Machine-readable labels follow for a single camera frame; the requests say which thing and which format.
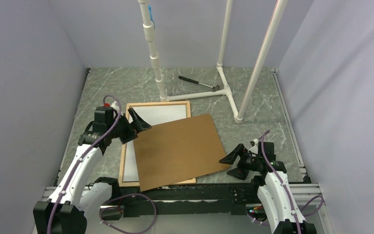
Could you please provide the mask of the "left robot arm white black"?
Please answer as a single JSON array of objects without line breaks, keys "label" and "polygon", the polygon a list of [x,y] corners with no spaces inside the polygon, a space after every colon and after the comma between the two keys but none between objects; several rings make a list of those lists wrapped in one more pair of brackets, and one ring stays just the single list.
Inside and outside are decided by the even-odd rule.
[{"label": "left robot arm white black", "polygon": [[33,209],[39,234],[83,234],[91,216],[100,213],[102,204],[113,205],[124,198],[115,178],[100,177],[89,189],[87,180],[113,139],[122,144],[151,129],[132,108],[132,122],[108,105],[97,107],[94,119],[78,140],[76,155],[64,178],[46,201],[38,201]]}]

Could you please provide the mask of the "glossy landscape photo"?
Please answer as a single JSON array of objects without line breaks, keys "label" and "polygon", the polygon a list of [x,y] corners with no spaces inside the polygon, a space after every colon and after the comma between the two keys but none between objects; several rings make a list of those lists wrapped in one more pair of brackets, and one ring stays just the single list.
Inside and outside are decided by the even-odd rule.
[{"label": "glossy landscape photo", "polygon": [[[176,121],[190,117],[190,109],[187,104],[169,104],[164,105],[159,103],[157,105],[131,105],[131,108],[148,124],[151,126]],[[126,144],[122,181],[124,183],[138,182],[138,171],[135,158],[134,142],[131,141]]]}]

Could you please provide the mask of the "wooden picture frame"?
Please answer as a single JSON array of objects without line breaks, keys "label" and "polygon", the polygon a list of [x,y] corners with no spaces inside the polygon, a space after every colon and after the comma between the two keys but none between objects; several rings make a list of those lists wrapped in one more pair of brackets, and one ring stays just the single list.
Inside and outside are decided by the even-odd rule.
[{"label": "wooden picture frame", "polygon": [[[129,121],[132,121],[132,118],[129,114],[129,111],[128,109],[131,108],[130,106],[131,105],[141,105],[141,106],[144,106],[144,105],[157,105],[159,103],[163,103],[164,105],[169,105],[169,104],[187,104],[187,106],[189,107],[190,111],[191,111],[191,107],[190,107],[190,102],[189,101],[170,101],[170,102],[139,102],[139,103],[128,103],[127,104],[127,107],[126,107],[126,117]],[[124,160],[122,159],[122,157],[125,155],[125,149],[126,149],[126,144],[124,144],[122,146],[122,152],[121,152],[121,159],[120,159],[120,167],[119,167],[119,176],[118,176],[118,181],[119,181],[119,184],[121,187],[134,187],[134,186],[139,186],[139,182],[130,182],[130,183],[124,183],[122,181],[122,173],[123,173],[123,164],[124,164]]]}]

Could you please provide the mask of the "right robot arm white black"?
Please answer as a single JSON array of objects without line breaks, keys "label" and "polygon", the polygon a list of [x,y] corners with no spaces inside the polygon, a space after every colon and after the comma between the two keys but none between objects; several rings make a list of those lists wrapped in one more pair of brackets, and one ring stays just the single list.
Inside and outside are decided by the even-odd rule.
[{"label": "right robot arm white black", "polygon": [[235,160],[237,166],[228,171],[228,175],[245,180],[250,171],[258,172],[247,191],[232,188],[234,202],[244,201],[243,195],[249,195],[251,200],[261,203],[246,211],[253,222],[269,225],[273,234],[317,233],[314,224],[307,222],[296,204],[285,165],[276,160],[273,142],[254,140],[250,149],[240,143],[219,163],[232,165]]}]

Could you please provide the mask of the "brown backing board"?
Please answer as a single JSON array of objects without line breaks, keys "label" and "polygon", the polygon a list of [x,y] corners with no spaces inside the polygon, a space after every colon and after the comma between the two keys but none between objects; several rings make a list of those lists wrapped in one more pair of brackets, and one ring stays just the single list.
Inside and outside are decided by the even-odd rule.
[{"label": "brown backing board", "polygon": [[134,140],[141,191],[167,186],[228,169],[210,114],[189,117],[139,133]]}]

